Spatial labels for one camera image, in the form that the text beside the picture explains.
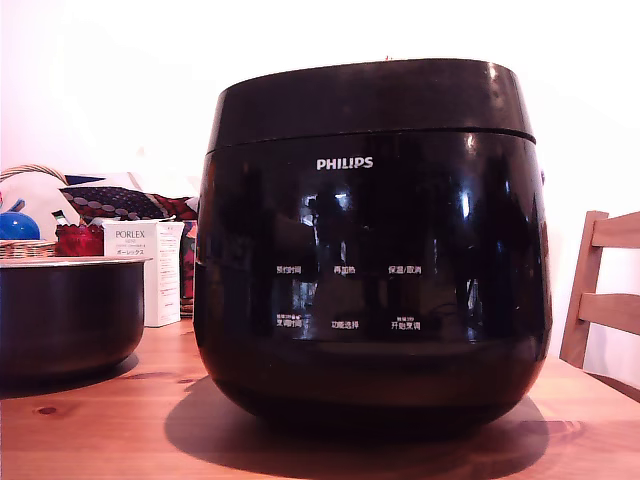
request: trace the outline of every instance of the blue object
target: blue object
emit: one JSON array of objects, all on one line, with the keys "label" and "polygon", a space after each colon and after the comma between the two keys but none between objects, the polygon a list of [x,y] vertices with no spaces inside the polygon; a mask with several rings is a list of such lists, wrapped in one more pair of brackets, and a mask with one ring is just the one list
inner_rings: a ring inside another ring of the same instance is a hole
[{"label": "blue object", "polygon": [[40,240],[40,229],[24,213],[0,213],[0,240]]},{"label": "blue object", "polygon": [[13,204],[13,207],[7,210],[7,212],[19,212],[24,208],[24,206],[25,206],[24,200],[19,198],[18,201]]},{"label": "blue object", "polygon": [[65,175],[65,178],[69,185],[80,185],[82,183],[99,182],[100,180],[104,180],[104,177],[86,177],[84,175]]}]

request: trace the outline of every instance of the black pot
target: black pot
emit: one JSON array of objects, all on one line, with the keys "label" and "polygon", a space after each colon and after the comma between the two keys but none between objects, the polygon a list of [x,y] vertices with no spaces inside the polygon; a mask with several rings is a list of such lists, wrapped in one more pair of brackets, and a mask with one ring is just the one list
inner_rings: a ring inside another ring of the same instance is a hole
[{"label": "black pot", "polygon": [[220,96],[194,326],[250,412],[459,431],[518,403],[551,328],[541,175],[515,75],[412,60]]},{"label": "black pot", "polygon": [[67,380],[113,367],[142,337],[144,259],[0,261],[0,381]]}]

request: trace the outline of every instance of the red container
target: red container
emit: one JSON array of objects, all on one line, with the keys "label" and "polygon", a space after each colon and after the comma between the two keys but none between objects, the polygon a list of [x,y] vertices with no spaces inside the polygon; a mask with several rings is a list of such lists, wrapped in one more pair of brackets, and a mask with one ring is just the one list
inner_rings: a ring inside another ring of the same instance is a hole
[{"label": "red container", "polygon": [[97,225],[58,225],[57,257],[104,255],[104,230]]}]

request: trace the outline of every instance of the white box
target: white box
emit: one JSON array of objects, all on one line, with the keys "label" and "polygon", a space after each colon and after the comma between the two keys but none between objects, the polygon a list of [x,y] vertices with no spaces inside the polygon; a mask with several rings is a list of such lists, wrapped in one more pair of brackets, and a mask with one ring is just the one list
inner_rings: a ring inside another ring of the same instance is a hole
[{"label": "white box", "polygon": [[184,223],[105,220],[104,254],[147,257],[144,264],[144,325],[180,320],[180,238]]}]

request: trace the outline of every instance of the philips logo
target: philips logo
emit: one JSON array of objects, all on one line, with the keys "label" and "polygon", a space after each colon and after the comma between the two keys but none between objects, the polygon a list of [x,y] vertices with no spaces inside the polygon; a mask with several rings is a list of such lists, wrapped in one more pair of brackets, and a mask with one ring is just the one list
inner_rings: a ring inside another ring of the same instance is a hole
[{"label": "philips logo", "polygon": [[350,168],[371,168],[373,157],[349,158],[319,158],[316,160],[316,170],[348,170]]}]

